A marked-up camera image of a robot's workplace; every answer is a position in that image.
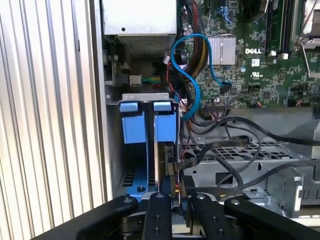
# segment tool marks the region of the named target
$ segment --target motherboard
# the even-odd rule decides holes
[[[296,28],[299,35],[303,18],[308,17],[306,5],[301,3],[305,1],[266,2],[265,13],[258,19],[246,22],[240,19],[244,11],[242,1],[224,1],[223,14],[220,1],[197,1],[205,35],[211,42],[214,73],[219,79],[232,83],[228,92],[220,94],[209,67],[205,67],[196,78],[201,90],[202,107],[225,106],[230,98],[240,94],[257,99],[263,108],[320,105],[320,97],[317,97],[320,95],[320,51],[316,47],[302,49],[298,40],[296,45],[291,41],[293,34],[287,34]],[[317,2],[313,0],[309,4],[309,7],[315,6],[312,16],[307,19],[313,19],[313,29],[317,26],[316,21],[320,20],[319,11],[315,10],[320,9],[320,1]],[[305,38],[299,35],[302,42],[310,43],[310,39],[309,35]],[[235,50],[235,56],[229,54],[230,49]],[[248,99],[239,99],[233,107],[248,108],[249,105]]]

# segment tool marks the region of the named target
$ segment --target blue plastic tab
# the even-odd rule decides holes
[[[155,116],[155,139],[157,142],[175,142],[177,136],[176,113]]]
[[[153,110],[157,112],[171,111],[171,103],[169,101],[157,101],[153,103]]]
[[[122,118],[123,138],[125,144],[146,142],[145,112],[141,116]]]
[[[137,111],[138,111],[137,102],[120,103],[120,113],[137,112]]]

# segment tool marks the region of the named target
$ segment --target corrugated metal panel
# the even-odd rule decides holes
[[[1,0],[0,240],[104,202],[89,1]]]

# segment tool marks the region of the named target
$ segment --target silver heatsink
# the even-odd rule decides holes
[[[235,65],[236,64],[236,37],[214,36],[208,38],[212,48],[213,65]]]
[[[163,36],[118,36],[135,58],[163,58],[175,40],[175,35]]]

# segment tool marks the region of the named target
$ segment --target ram slot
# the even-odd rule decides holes
[[[272,27],[272,13],[273,13],[273,2],[269,3],[267,10],[266,28],[265,28],[265,46],[264,54],[267,56],[270,53],[270,40],[271,40],[271,27]]]
[[[284,0],[283,21],[281,31],[281,52],[290,53],[294,1]]]

